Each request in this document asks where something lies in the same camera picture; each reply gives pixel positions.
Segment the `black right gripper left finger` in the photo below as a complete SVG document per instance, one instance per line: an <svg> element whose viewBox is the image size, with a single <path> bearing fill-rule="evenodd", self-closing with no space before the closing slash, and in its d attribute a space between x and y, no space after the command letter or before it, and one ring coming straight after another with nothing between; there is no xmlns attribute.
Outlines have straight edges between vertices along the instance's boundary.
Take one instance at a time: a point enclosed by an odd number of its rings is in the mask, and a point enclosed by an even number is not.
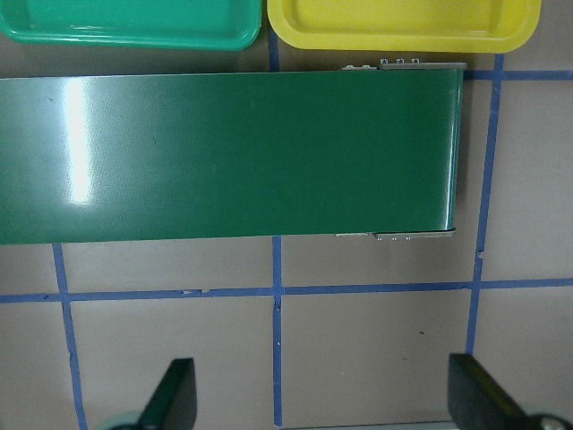
<svg viewBox="0 0 573 430"><path fill-rule="evenodd" d="M192 358L174 359L136 425L139 429L193 429L197 418L197 388Z"/></svg>

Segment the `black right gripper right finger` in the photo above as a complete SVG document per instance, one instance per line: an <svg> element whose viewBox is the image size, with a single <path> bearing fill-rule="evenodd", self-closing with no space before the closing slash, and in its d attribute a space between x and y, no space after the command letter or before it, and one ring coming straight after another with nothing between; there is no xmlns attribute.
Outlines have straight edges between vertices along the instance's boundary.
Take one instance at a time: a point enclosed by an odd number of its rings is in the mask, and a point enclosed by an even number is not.
<svg viewBox="0 0 573 430"><path fill-rule="evenodd" d="M448 411L459 429L537 428L537 419L527 415L468 354L449 355Z"/></svg>

